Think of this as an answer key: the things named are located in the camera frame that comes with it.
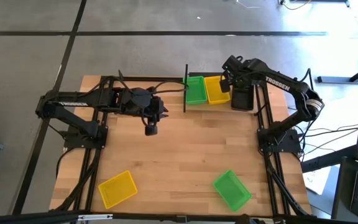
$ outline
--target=wooden table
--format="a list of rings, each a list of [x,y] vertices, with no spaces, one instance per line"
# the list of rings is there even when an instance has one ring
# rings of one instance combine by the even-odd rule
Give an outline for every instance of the wooden table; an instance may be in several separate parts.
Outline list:
[[[100,76],[85,76],[80,91],[88,91],[99,81]],[[129,88],[157,84],[126,83]],[[182,86],[166,83],[158,90],[175,88]],[[268,92],[273,118],[281,121],[288,116],[283,91],[269,85]],[[101,153],[91,211],[271,215],[264,161],[257,151],[257,117],[231,110],[230,103],[188,105],[184,113],[183,93],[162,93],[160,96],[169,110],[169,117],[158,123],[156,136],[144,135],[140,118],[109,114],[108,141]],[[76,108],[75,114],[91,120],[93,109]],[[77,184],[83,154],[83,149],[75,149],[63,158],[50,208],[59,206]],[[299,161],[291,154],[280,155],[288,189],[303,209],[311,212]],[[230,211],[212,185],[228,169],[232,169],[252,193],[252,198],[237,212]],[[125,170],[131,172],[138,193],[106,210],[97,186]],[[86,189],[80,208],[85,207]],[[279,211],[283,213],[277,187],[275,192]]]

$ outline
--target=green plastic tray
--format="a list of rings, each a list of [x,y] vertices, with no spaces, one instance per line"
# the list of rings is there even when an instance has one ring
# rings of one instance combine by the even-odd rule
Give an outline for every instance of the green plastic tray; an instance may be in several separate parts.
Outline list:
[[[233,170],[226,171],[215,180],[214,187],[233,212],[240,209],[252,197],[251,193],[249,193],[234,174]]]
[[[189,88],[186,91],[187,104],[201,104],[207,100],[205,91],[204,77],[188,77],[187,85]]]

